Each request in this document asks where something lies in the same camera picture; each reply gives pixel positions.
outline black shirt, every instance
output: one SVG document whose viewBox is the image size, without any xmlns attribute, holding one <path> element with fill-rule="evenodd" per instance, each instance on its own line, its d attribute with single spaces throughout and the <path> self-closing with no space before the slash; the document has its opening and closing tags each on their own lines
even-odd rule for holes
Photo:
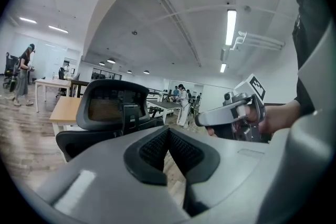
<svg viewBox="0 0 336 224">
<path fill-rule="evenodd" d="M 21 62 L 21 59 L 25 59 L 25 62 L 23 63 L 25 66 L 28 66 L 28 63 L 29 63 L 29 57 L 27 55 L 26 52 L 24 52 L 21 56 L 20 56 L 20 62 Z"/>
<path fill-rule="evenodd" d="M 331 19 L 331 12 L 325 0 L 297 0 L 297 3 L 299 16 L 292 35 L 300 69 L 322 38 Z M 300 103 L 301 115 L 314 111 L 311 99 L 300 79 L 295 99 Z"/>
</svg>

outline hat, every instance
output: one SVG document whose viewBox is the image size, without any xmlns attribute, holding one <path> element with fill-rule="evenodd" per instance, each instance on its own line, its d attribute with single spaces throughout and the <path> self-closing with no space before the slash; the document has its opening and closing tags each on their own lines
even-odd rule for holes
<svg viewBox="0 0 336 224">
<path fill-rule="evenodd" d="M 35 45 L 33 43 L 30 44 L 28 48 L 32 49 L 32 52 L 35 52 Z"/>
</svg>

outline mesh backrest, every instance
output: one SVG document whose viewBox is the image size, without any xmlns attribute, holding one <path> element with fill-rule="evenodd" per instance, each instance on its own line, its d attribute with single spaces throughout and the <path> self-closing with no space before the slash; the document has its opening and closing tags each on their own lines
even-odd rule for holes
<svg viewBox="0 0 336 224">
<path fill-rule="evenodd" d="M 124 90 L 112 90 L 107 86 L 96 87 L 91 93 L 88 117 L 92 121 L 122 121 Z M 139 117 L 144 116 L 144 93 L 132 92 L 130 103 L 139 106 Z"/>
</svg>

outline desk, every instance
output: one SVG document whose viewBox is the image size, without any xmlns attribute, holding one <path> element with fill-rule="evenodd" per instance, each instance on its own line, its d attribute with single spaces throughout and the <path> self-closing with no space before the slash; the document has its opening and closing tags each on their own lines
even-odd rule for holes
<svg viewBox="0 0 336 224">
<path fill-rule="evenodd" d="M 157 101 L 147 101 L 147 102 L 153 106 L 157 106 L 158 108 L 163 109 L 163 115 L 162 115 L 163 123 L 166 121 L 168 110 L 179 109 L 181 107 L 180 104 L 174 102 L 157 102 Z"/>
<path fill-rule="evenodd" d="M 49 121 L 52 122 L 55 136 L 66 131 L 66 126 L 77 125 L 76 115 L 80 104 L 80 98 L 61 96 L 51 114 Z"/>
<path fill-rule="evenodd" d="M 71 81 L 60 79 L 38 79 L 35 80 L 35 108 L 38 112 L 38 100 L 37 100 L 37 88 L 43 86 L 44 89 L 44 101 L 47 101 L 47 87 L 65 88 L 67 89 L 67 96 L 69 96 Z"/>
</svg>

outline ceiling light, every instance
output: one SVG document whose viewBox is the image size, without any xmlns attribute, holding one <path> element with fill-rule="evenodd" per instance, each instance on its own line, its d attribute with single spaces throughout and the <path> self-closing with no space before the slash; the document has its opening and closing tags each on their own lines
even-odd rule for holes
<svg viewBox="0 0 336 224">
<path fill-rule="evenodd" d="M 20 20 L 24 20 L 26 22 L 30 22 L 30 23 L 36 24 L 36 22 L 34 20 L 29 20 L 29 19 L 26 19 L 26 18 L 20 17 Z"/>
<path fill-rule="evenodd" d="M 68 31 L 66 31 L 66 30 L 59 29 L 59 28 L 57 28 L 57 27 L 54 27 L 54 26 L 51 26 L 51 25 L 49 25 L 49 28 L 51 28 L 51 29 L 55 29 L 55 30 L 58 30 L 58 31 L 61 31 L 61 32 L 64 32 L 64 33 L 69 33 L 69 32 L 68 32 Z"/>
<path fill-rule="evenodd" d="M 229 9 L 227 11 L 227 29 L 226 29 L 226 40 L 225 45 L 231 46 L 233 35 L 235 33 L 237 12 L 235 10 Z"/>
<path fill-rule="evenodd" d="M 222 66 L 221 66 L 221 68 L 220 68 L 220 72 L 224 73 L 225 68 L 226 68 L 226 63 L 223 63 Z"/>
<path fill-rule="evenodd" d="M 114 61 L 112 58 L 108 59 L 107 62 L 109 63 L 115 63 L 116 61 Z"/>
</svg>

